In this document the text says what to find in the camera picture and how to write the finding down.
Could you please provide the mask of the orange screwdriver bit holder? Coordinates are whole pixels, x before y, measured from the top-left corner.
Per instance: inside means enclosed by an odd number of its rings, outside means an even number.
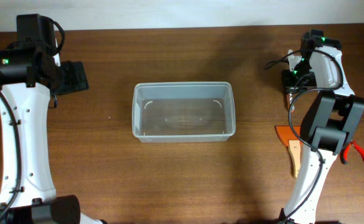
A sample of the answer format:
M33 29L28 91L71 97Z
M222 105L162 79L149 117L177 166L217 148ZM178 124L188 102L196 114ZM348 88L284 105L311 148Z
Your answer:
M286 109L288 111L291 110L292 113L295 111L295 106L291 105L293 99L294 99L294 95L292 93L286 94Z

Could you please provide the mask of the clear plastic container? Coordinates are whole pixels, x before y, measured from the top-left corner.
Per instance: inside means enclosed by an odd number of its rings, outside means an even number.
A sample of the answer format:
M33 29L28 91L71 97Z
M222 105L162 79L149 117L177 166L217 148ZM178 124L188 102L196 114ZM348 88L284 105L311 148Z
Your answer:
M236 132L228 82L139 83L132 132L141 142L222 142Z

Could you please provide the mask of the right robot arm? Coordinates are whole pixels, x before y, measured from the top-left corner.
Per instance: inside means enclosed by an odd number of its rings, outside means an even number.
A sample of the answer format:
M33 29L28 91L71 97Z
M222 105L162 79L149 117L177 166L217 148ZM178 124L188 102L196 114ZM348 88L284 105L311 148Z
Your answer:
M351 143L364 112L364 99L355 96L346 79L339 40L311 30L302 35L298 52L299 60L294 59L294 52L286 55L291 72L298 77L313 73L317 96L300 130L293 132L302 141L302 162L278 223L315 223L327 174Z

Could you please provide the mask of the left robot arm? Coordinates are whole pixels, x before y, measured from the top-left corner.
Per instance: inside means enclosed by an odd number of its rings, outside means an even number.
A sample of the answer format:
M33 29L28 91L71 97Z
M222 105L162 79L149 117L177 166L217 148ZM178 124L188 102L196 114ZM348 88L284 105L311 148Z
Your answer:
M76 196L57 195L47 140L47 113L57 97L89 87L83 64L60 61L58 22L40 14L16 22L17 40L0 50L0 223L93 223Z

